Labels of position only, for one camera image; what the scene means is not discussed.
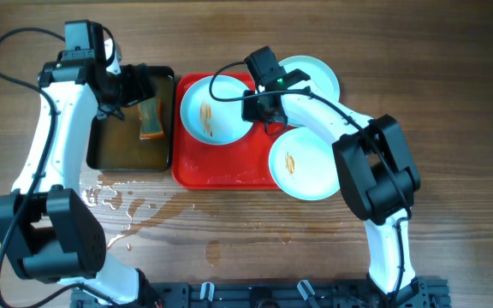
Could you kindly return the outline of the black water tray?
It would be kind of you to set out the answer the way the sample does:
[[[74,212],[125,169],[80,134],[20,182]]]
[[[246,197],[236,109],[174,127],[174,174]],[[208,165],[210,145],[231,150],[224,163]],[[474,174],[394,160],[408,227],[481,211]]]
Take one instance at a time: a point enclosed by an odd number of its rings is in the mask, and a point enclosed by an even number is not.
[[[123,109],[125,120],[115,117],[92,121],[86,163],[102,171],[165,171],[172,162],[175,72],[166,66],[149,66],[151,81],[163,106],[164,136],[140,138],[138,105]]]

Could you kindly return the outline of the light blue plate top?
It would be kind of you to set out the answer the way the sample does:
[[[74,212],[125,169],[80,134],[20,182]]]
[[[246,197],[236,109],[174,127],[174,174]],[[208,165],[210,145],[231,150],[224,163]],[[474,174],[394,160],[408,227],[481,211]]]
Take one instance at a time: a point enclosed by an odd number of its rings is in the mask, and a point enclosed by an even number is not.
[[[296,69],[310,76],[317,87],[327,96],[327,100],[340,102],[340,86],[334,71],[323,61],[312,56],[290,56],[282,59],[279,64],[287,73]]]

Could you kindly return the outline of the light blue plate bottom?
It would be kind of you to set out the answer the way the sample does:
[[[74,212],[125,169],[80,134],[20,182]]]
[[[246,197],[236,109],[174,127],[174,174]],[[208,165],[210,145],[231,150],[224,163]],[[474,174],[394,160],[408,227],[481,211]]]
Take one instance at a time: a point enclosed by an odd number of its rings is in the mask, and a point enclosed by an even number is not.
[[[292,129],[273,143],[268,167],[277,186],[297,199],[322,200],[340,190],[330,145],[306,127]]]

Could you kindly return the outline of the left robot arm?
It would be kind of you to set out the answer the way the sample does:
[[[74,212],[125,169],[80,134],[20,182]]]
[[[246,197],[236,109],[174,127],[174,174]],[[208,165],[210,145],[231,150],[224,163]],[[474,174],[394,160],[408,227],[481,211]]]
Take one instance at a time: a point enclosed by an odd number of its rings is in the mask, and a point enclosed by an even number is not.
[[[92,122],[122,117],[156,88],[145,65],[120,65],[107,27],[69,21],[61,40],[64,49],[33,86],[40,114],[27,160],[11,191],[0,196],[0,303],[9,262],[22,280],[56,283],[101,305],[157,307],[144,273],[107,252],[104,230],[78,193]]]

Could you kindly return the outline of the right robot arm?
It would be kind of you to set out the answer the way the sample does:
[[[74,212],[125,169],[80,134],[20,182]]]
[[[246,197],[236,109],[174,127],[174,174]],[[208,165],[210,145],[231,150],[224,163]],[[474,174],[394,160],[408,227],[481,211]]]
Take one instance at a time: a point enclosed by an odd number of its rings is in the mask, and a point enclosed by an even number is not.
[[[331,146],[342,197],[365,224],[369,279],[388,305],[406,302],[416,277],[407,226],[420,176],[401,126],[390,115],[372,118],[345,107],[308,73],[287,71],[267,46],[244,63],[256,87],[242,97],[244,119],[294,121]]]

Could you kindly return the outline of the green orange sponge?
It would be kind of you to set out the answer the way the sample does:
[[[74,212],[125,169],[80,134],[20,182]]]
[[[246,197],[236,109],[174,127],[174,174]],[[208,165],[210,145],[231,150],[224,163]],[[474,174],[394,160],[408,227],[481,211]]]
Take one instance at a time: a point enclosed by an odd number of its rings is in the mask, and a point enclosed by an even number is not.
[[[140,113],[140,138],[161,139],[164,136],[163,106],[159,98],[150,98],[138,104]]]

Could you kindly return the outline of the light blue plate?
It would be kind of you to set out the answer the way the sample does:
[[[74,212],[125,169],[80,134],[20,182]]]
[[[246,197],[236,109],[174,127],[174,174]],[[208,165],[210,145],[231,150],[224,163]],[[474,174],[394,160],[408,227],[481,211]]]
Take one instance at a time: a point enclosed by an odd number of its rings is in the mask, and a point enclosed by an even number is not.
[[[306,127],[292,129],[273,143],[268,167],[277,186],[297,199],[322,200],[340,190],[330,145]]]
[[[287,73],[296,69],[310,76],[317,87],[327,96],[327,100],[340,102],[340,86],[334,71],[323,61],[312,56],[290,56],[282,59],[279,64]]]
[[[227,145],[244,137],[252,123],[241,117],[242,102],[220,102],[209,93],[211,76],[194,82],[181,101],[180,118],[186,131],[207,145]]]

